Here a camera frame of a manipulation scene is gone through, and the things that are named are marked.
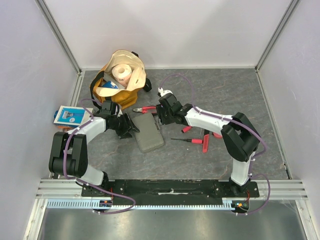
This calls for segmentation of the grey plastic tool case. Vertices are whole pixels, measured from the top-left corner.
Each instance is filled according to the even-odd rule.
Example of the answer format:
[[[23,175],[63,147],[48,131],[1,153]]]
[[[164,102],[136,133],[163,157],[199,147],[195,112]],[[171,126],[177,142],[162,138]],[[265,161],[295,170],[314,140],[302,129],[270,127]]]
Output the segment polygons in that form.
[[[155,118],[151,113],[134,117],[133,123],[139,129],[139,132],[135,132],[134,135],[142,153],[151,152],[165,144]]]

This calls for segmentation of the short red handled screwdriver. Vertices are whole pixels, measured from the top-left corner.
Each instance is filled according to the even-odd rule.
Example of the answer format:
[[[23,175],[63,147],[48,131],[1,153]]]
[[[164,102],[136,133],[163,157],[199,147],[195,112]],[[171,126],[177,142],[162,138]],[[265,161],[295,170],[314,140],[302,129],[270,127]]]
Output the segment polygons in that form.
[[[186,133],[186,132],[188,132],[189,130],[191,130],[192,129],[192,126],[186,126],[186,127],[184,127],[182,130],[181,130],[181,132],[182,133]]]

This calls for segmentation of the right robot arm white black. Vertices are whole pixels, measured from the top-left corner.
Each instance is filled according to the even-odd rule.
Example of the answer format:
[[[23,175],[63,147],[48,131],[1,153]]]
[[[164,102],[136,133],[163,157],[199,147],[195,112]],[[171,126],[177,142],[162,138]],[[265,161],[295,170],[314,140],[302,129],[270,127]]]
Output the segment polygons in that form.
[[[249,119],[241,112],[223,115],[182,105],[170,90],[158,89],[159,104],[156,111],[163,125],[176,123],[197,127],[222,136],[227,152],[232,157],[229,191],[235,197],[242,196],[250,182],[250,165],[261,136]]]

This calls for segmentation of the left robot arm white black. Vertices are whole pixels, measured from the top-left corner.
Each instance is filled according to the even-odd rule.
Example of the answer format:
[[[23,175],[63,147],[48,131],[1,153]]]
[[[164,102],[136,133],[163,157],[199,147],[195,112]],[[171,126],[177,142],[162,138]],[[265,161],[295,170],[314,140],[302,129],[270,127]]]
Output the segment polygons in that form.
[[[122,113],[119,104],[106,100],[81,126],[54,134],[49,171],[92,186],[98,196],[106,196],[110,192],[108,175],[89,165],[88,143],[107,130],[115,131],[120,139],[131,138],[131,132],[140,131],[130,116]]]

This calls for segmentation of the long red handled screwdriver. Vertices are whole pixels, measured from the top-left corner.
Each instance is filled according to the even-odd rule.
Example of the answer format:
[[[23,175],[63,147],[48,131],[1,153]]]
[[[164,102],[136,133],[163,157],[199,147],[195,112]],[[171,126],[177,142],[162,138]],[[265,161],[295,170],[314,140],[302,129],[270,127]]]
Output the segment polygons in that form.
[[[192,143],[192,144],[197,144],[197,145],[203,144],[203,140],[202,140],[202,139],[198,139],[198,138],[185,138],[185,139],[181,139],[181,138],[171,138],[171,139],[172,139],[172,140],[175,140],[175,141],[183,141],[183,142]]]

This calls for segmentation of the red black utility knife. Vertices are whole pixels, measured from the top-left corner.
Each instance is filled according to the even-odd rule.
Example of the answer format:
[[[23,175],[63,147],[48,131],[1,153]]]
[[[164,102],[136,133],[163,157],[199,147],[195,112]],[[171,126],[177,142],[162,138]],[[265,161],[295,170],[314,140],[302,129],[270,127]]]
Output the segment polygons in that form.
[[[208,152],[209,139],[210,139],[210,131],[205,129],[204,134],[203,134],[203,144],[202,144],[202,152],[203,153]]]

